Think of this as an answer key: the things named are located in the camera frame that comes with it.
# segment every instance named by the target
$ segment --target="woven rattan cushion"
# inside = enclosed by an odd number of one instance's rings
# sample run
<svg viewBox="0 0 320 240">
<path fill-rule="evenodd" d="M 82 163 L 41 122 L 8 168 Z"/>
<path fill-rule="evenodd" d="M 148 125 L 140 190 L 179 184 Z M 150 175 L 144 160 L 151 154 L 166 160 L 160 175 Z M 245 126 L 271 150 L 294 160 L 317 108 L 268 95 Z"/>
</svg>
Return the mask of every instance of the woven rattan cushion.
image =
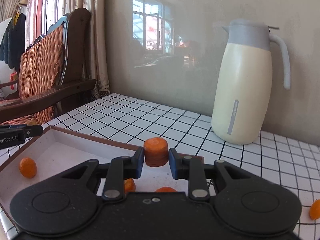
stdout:
<svg viewBox="0 0 320 240">
<path fill-rule="evenodd" d="M 63 66 L 63 25 L 21 56 L 19 96 L 26 99 L 55 87 Z M 53 118 L 51 106 L 34 116 L 40 123 Z"/>
</svg>

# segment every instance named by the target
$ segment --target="tile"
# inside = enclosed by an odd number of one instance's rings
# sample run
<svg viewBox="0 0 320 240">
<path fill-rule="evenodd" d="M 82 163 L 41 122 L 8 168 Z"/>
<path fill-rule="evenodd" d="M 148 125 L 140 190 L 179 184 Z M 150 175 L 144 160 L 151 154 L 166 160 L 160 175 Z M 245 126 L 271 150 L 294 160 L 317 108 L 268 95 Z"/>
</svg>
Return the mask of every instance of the tile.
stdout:
<svg viewBox="0 0 320 240">
<path fill-rule="evenodd" d="M 303 206 L 311 206 L 313 203 L 313 195 L 310 191 L 299 189 L 299 198 Z"/>
<path fill-rule="evenodd" d="M 307 167 L 294 164 L 294 169 L 295 169 L 295 171 L 296 171 L 296 175 L 297 175 L 297 176 L 306 177 L 306 178 L 309 177 Z"/>
<path fill-rule="evenodd" d="M 84 127 L 81 130 L 79 130 L 78 132 L 90 135 L 90 134 L 94 133 L 95 131 L 90 129 L 89 127 Z"/>
<path fill-rule="evenodd" d="M 297 183 L 299 189 L 311 190 L 311 184 L 309 179 L 297 177 Z"/>
<path fill-rule="evenodd" d="M 197 137 L 197 136 L 194 136 L 194 135 L 191 135 L 191 134 L 186 134 L 185 137 L 181 141 L 183 143 L 192 145 L 192 146 L 197 147 L 199 149 L 199 147 L 201 146 L 204 139 Z"/>
<path fill-rule="evenodd" d="M 311 149 L 312 152 L 320 153 L 318 146 L 313 145 L 313 144 L 309 144 L 309 146 L 310 146 L 310 149 Z"/>
<path fill-rule="evenodd" d="M 218 137 L 213 131 L 209 131 L 206 139 L 210 140 L 210 141 L 214 141 L 214 142 L 218 142 L 218 143 L 224 144 L 224 140 L 222 140 L 220 137 Z"/>
<path fill-rule="evenodd" d="M 144 120 L 150 121 L 150 122 L 154 122 L 155 120 L 157 120 L 159 118 L 158 115 L 155 114 L 145 114 L 144 116 L 141 117 Z"/>
<path fill-rule="evenodd" d="M 179 122 L 176 121 L 171 128 L 181 131 L 181 132 L 187 132 L 190 129 L 191 125 L 190 124 L 186 124 L 184 122 Z"/>
<path fill-rule="evenodd" d="M 114 118 L 114 117 L 112 117 L 112 116 L 108 116 L 108 115 L 107 115 L 107 116 L 101 118 L 99 121 L 100 121 L 100 122 L 103 122 L 103 123 L 105 123 L 105 124 L 110 124 L 110 123 L 114 122 L 115 120 L 117 120 L 117 119 Z"/>
<path fill-rule="evenodd" d="M 98 131 L 100 130 L 102 127 L 105 127 L 106 124 L 104 124 L 103 122 L 100 121 L 95 121 L 92 124 L 89 124 L 88 127 L 90 127 L 91 129 Z"/>
<path fill-rule="evenodd" d="M 109 106 L 112 106 L 113 104 L 114 104 L 113 102 L 104 101 L 101 105 L 102 105 L 102 106 L 105 106 L 105 107 L 109 107 Z"/>
<path fill-rule="evenodd" d="M 195 119 L 187 117 L 187 116 L 181 116 L 178 119 L 178 121 L 193 125 L 193 123 L 195 122 Z"/>
<path fill-rule="evenodd" d="M 106 126 L 100 130 L 98 130 L 98 132 L 102 135 L 104 135 L 107 138 L 110 138 L 111 136 L 113 136 L 115 133 L 118 132 L 117 129 L 114 129 L 113 127 L 110 126 Z"/>
<path fill-rule="evenodd" d="M 152 123 L 143 119 L 138 119 L 137 121 L 132 123 L 135 126 L 138 126 L 140 128 L 147 128 L 148 126 L 150 126 Z"/>
<path fill-rule="evenodd" d="M 123 106 L 119 105 L 119 104 L 113 104 L 112 106 L 109 106 L 109 108 L 114 109 L 114 110 L 119 110 L 121 109 Z"/>
<path fill-rule="evenodd" d="M 60 120 L 58 118 L 52 119 L 51 121 L 48 122 L 48 125 L 56 125 L 60 123 Z"/>
<path fill-rule="evenodd" d="M 95 132 L 92 134 L 92 136 L 95 136 L 95 137 L 99 137 L 99 138 L 103 138 L 103 139 L 106 139 L 105 136 L 103 136 L 102 134 L 99 134 L 98 132 Z"/>
<path fill-rule="evenodd" d="M 86 115 L 92 115 L 92 114 L 94 114 L 96 112 L 97 112 L 97 110 L 88 109 L 88 110 L 85 110 L 83 113 L 86 114 Z"/>
<path fill-rule="evenodd" d="M 194 119 L 197 119 L 200 116 L 200 114 L 190 112 L 190 111 L 186 111 L 183 115 L 187 116 L 187 117 L 194 118 Z"/>
<path fill-rule="evenodd" d="M 214 164 L 214 162 L 219 159 L 220 154 L 207 152 L 205 150 L 199 150 L 197 156 L 204 157 L 204 163 L 205 164 Z"/>
<path fill-rule="evenodd" d="M 96 112 L 95 114 L 92 114 L 91 117 L 96 119 L 96 120 L 99 120 L 101 119 L 102 117 L 105 117 L 106 115 L 103 114 L 103 113 L 100 113 L 100 112 Z"/>
<path fill-rule="evenodd" d="M 120 118 L 121 121 L 127 122 L 127 123 L 133 123 L 134 121 L 136 121 L 138 119 L 138 117 L 126 114 L 123 117 Z"/>
<path fill-rule="evenodd" d="M 60 128 L 66 128 L 66 126 L 61 122 L 61 123 L 58 123 L 57 125 L 55 125 L 57 127 L 60 127 Z"/>
<path fill-rule="evenodd" d="M 280 166 L 280 171 L 295 175 L 294 166 L 292 163 L 279 161 L 279 166 Z"/>
<path fill-rule="evenodd" d="M 188 133 L 201 138 L 206 138 L 208 131 L 200 127 L 192 126 Z"/>
<path fill-rule="evenodd" d="M 278 160 L 271 159 L 265 156 L 262 156 L 262 166 L 264 168 L 272 169 L 275 171 L 279 171 L 279 163 Z"/>
<path fill-rule="evenodd" d="M 127 107 L 127 106 L 124 106 L 124 107 L 119 109 L 120 112 L 123 112 L 123 113 L 126 113 L 126 114 L 131 113 L 133 110 L 134 110 L 133 108 Z"/>
<path fill-rule="evenodd" d="M 204 140 L 204 143 L 202 144 L 201 149 L 220 155 L 222 147 L 223 147 L 223 144 L 212 142 L 210 140 Z"/>
<path fill-rule="evenodd" d="M 177 120 L 181 115 L 167 112 L 163 115 L 164 117 Z"/>
<path fill-rule="evenodd" d="M 296 176 L 280 172 L 281 185 L 297 188 Z"/>
<path fill-rule="evenodd" d="M 105 109 L 102 109 L 100 112 L 103 113 L 103 114 L 111 114 L 113 113 L 115 110 L 112 109 L 112 108 L 105 108 Z"/>
<path fill-rule="evenodd" d="M 118 102 L 118 105 L 121 105 L 121 106 L 127 106 L 128 104 L 131 104 L 131 102 L 127 100 L 121 100 Z"/>
<path fill-rule="evenodd" d="M 72 124 L 74 124 L 74 123 L 76 123 L 76 122 L 77 122 L 76 119 L 69 118 L 69 119 L 65 120 L 63 123 L 64 123 L 66 126 L 70 126 L 70 125 L 72 125 Z"/>
<path fill-rule="evenodd" d="M 190 154 L 190 155 L 196 155 L 196 153 L 198 152 L 198 148 L 197 147 L 193 147 L 193 146 L 184 144 L 182 142 L 180 142 L 176 146 L 176 150 L 177 150 L 178 153 L 184 153 L 184 154 Z"/>
<path fill-rule="evenodd" d="M 273 137 L 273 133 L 270 133 L 270 132 L 265 132 L 265 131 L 260 131 L 260 135 L 261 137 L 263 138 L 267 138 L 267 139 L 270 139 L 270 140 L 274 140 L 274 137 Z"/>
<path fill-rule="evenodd" d="M 287 144 L 276 142 L 276 146 L 277 146 L 277 150 L 281 150 L 284 152 L 290 152 L 289 145 L 287 145 Z"/>
<path fill-rule="evenodd" d="M 259 177 L 261 176 L 261 168 L 258 166 L 249 163 L 242 163 L 241 168 Z"/>
<path fill-rule="evenodd" d="M 257 155 L 251 152 L 243 151 L 243 162 L 255 164 L 261 166 L 261 155 Z"/>
<path fill-rule="evenodd" d="M 241 161 L 242 150 L 225 145 L 222 151 L 222 156 Z"/>
<path fill-rule="evenodd" d="M 209 130 L 211 128 L 211 124 L 210 123 L 204 122 L 204 121 L 201 121 L 201 120 L 197 120 L 193 125 L 201 127 L 203 129 L 206 129 L 206 130 Z"/>
<path fill-rule="evenodd" d="M 162 135 L 165 132 L 165 130 L 167 130 L 167 127 L 153 123 L 147 128 L 147 130 L 150 132 L 154 132 L 156 134 Z"/>
<path fill-rule="evenodd" d="M 150 114 L 155 114 L 155 115 L 164 115 L 166 112 L 165 111 L 162 111 L 160 109 L 153 109 L 152 111 L 150 111 Z"/>
<path fill-rule="evenodd" d="M 148 103 L 146 103 L 146 106 L 157 107 L 157 106 L 159 106 L 159 104 L 156 104 L 153 102 L 148 102 Z"/>
<path fill-rule="evenodd" d="M 302 156 L 297 156 L 292 154 L 292 160 L 293 160 L 293 163 L 295 164 L 306 166 L 306 163 L 304 162 L 304 158 Z"/>
<path fill-rule="evenodd" d="M 131 141 L 128 142 L 129 144 L 132 144 L 132 145 L 137 145 L 137 146 L 140 146 L 140 147 L 143 147 L 143 144 L 144 144 L 144 141 L 142 140 L 139 140 L 137 138 L 133 138 Z"/>
<path fill-rule="evenodd" d="M 126 99 L 126 98 L 128 98 L 128 97 L 127 97 L 127 96 L 123 96 L 123 95 L 119 95 L 119 96 L 117 96 L 117 98 Z"/>
<path fill-rule="evenodd" d="M 315 159 L 304 158 L 304 160 L 306 162 L 307 167 L 317 169 L 317 165 L 316 165 L 316 160 Z"/>
<path fill-rule="evenodd" d="M 310 147 L 307 143 L 299 141 L 299 144 L 302 149 L 310 150 Z"/>
<path fill-rule="evenodd" d="M 170 139 L 170 138 L 167 138 L 165 136 L 161 136 L 160 138 L 163 138 L 163 139 L 165 139 L 167 141 L 169 149 L 170 148 L 175 148 L 176 145 L 178 144 L 178 141 Z"/>
<path fill-rule="evenodd" d="M 225 160 L 226 162 L 231 163 L 237 167 L 240 167 L 240 165 L 241 165 L 240 161 L 237 161 L 237 160 L 225 157 L 225 156 L 221 156 L 221 160 Z"/>
<path fill-rule="evenodd" d="M 58 117 L 58 119 L 59 119 L 61 122 L 63 122 L 64 120 L 69 119 L 70 117 L 71 117 L 71 116 L 68 115 L 68 114 L 63 114 L 63 115 L 60 115 L 60 116 Z"/>
<path fill-rule="evenodd" d="M 310 179 L 312 190 L 315 192 L 320 192 L 320 180 Z"/>
<path fill-rule="evenodd" d="M 140 127 L 136 127 L 134 125 L 129 125 L 122 130 L 123 132 L 130 134 L 132 136 L 136 136 L 143 131 Z"/>
<path fill-rule="evenodd" d="M 135 101 L 135 103 L 144 105 L 144 104 L 148 103 L 148 101 L 142 100 L 142 99 L 138 99 L 137 101 Z"/>
<path fill-rule="evenodd" d="M 275 134 L 275 140 L 276 140 L 277 142 L 282 142 L 282 143 L 288 144 L 287 138 L 284 137 L 284 136 L 281 136 L 281 135 Z"/>
<path fill-rule="evenodd" d="M 140 106 L 138 110 L 149 113 L 151 110 L 153 110 L 153 108 L 150 106 Z"/>
<path fill-rule="evenodd" d="M 93 118 L 88 116 L 88 117 L 82 119 L 80 122 L 83 123 L 84 125 L 89 125 L 89 124 L 92 124 L 95 121 L 96 121 L 95 119 L 93 119 Z"/>
<path fill-rule="evenodd" d="M 248 152 L 253 152 L 261 155 L 261 146 L 256 144 L 247 144 L 244 146 L 244 150 Z"/>
<path fill-rule="evenodd" d="M 127 143 L 128 141 L 130 141 L 133 137 L 125 134 L 123 132 L 117 132 L 115 135 L 111 136 L 110 139 L 113 141 L 117 141 L 117 142 L 123 142 L 123 143 Z"/>
<path fill-rule="evenodd" d="M 198 119 L 201 120 L 201 121 L 205 121 L 205 122 L 211 123 L 212 117 L 201 114 L 201 116 Z"/>
<path fill-rule="evenodd" d="M 110 124 L 113 128 L 116 128 L 118 130 L 122 130 L 123 128 L 127 127 L 129 124 L 126 122 L 123 122 L 121 120 L 116 120 L 113 123 Z"/>
<path fill-rule="evenodd" d="M 121 101 L 122 99 L 121 98 L 112 98 L 112 99 L 110 99 L 109 101 L 110 102 L 113 102 L 113 103 L 117 103 L 117 102 L 119 102 L 119 101 Z"/>
<path fill-rule="evenodd" d="M 319 171 L 312 168 L 307 168 L 310 178 L 312 179 L 320 179 Z"/>
<path fill-rule="evenodd" d="M 312 159 L 314 158 L 311 151 L 302 149 L 302 154 L 303 154 L 303 156 L 305 156 L 305 157 L 312 158 Z"/>
<path fill-rule="evenodd" d="M 163 110 L 163 111 L 169 111 L 172 107 L 170 106 L 164 106 L 164 105 L 159 105 L 157 106 L 157 109 Z"/>
<path fill-rule="evenodd" d="M 79 131 L 80 129 L 82 129 L 84 127 L 84 125 L 80 122 L 76 122 L 73 125 L 70 125 L 69 128 L 73 131 Z"/>
<path fill-rule="evenodd" d="M 271 141 L 269 139 L 261 138 L 261 145 L 276 149 L 275 141 Z"/>
<path fill-rule="evenodd" d="M 169 111 L 170 113 L 174 113 L 174 114 L 179 114 L 182 115 L 184 114 L 185 110 L 179 109 L 179 108 L 172 108 Z"/>
<path fill-rule="evenodd" d="M 128 100 L 128 101 L 130 101 L 130 102 L 134 102 L 134 101 L 137 101 L 138 99 L 137 99 L 137 98 L 131 98 L 131 97 L 129 97 L 129 98 L 126 98 L 126 100 Z"/>
<path fill-rule="evenodd" d="M 133 116 L 135 116 L 135 117 L 142 117 L 142 116 L 144 116 L 146 113 L 145 112 L 142 112 L 142 111 L 140 111 L 140 110 L 133 110 L 131 113 L 130 113 L 130 115 L 133 115 Z"/>
<path fill-rule="evenodd" d="M 88 109 L 89 109 L 89 107 L 87 107 L 87 106 L 80 106 L 77 108 L 77 110 L 79 110 L 80 112 L 84 112 L 85 110 L 88 110 Z"/>
<path fill-rule="evenodd" d="M 173 125 L 174 122 L 175 121 L 172 119 L 161 116 L 155 123 L 161 124 L 166 127 L 170 127 L 171 125 Z"/>
<path fill-rule="evenodd" d="M 96 105 L 96 106 L 94 106 L 92 109 L 97 110 L 97 111 L 100 111 L 100 110 L 105 109 L 105 108 L 106 108 L 105 106 Z"/>
<path fill-rule="evenodd" d="M 150 139 L 150 138 L 159 137 L 159 135 L 144 130 L 144 131 L 142 131 L 140 134 L 138 134 L 136 137 L 139 138 L 140 140 L 145 141 L 145 140 L 148 140 L 148 139 Z"/>
<path fill-rule="evenodd" d="M 297 147 L 294 147 L 294 146 L 291 146 L 291 145 L 289 145 L 289 147 L 290 147 L 290 152 L 291 153 L 303 156 L 302 150 L 300 148 L 297 148 Z"/>
<path fill-rule="evenodd" d="M 176 141 L 180 141 L 182 139 L 182 137 L 185 135 L 184 132 L 180 132 L 174 129 L 169 128 L 164 134 L 163 136 L 171 138 L 173 140 Z"/>
</svg>

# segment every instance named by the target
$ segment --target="wall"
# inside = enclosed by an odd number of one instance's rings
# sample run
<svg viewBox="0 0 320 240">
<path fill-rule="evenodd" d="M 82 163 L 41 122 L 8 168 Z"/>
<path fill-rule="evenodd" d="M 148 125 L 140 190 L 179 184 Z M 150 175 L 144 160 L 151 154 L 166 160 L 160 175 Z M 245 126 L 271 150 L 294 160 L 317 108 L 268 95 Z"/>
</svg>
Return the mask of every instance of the wall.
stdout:
<svg viewBox="0 0 320 240">
<path fill-rule="evenodd" d="M 161 0 L 175 10 L 175 32 L 200 44 L 195 63 L 142 66 L 132 48 L 132 0 L 106 0 L 106 46 L 112 92 L 211 115 L 227 33 L 246 18 L 280 27 L 289 50 L 292 88 L 283 88 L 279 48 L 272 44 L 273 84 L 263 129 L 320 145 L 320 0 Z"/>
</svg>

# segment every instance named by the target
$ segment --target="hanging clothes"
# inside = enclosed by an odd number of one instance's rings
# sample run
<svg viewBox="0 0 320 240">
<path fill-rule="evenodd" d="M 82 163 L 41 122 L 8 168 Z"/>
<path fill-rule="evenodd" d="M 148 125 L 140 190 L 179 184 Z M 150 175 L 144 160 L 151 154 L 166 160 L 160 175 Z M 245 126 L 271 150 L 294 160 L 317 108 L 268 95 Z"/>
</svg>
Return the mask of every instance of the hanging clothes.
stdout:
<svg viewBox="0 0 320 240">
<path fill-rule="evenodd" d="M 15 68 L 18 75 L 20 57 L 25 52 L 25 26 L 26 16 L 23 13 L 12 17 L 0 44 L 0 60 L 10 69 Z"/>
</svg>

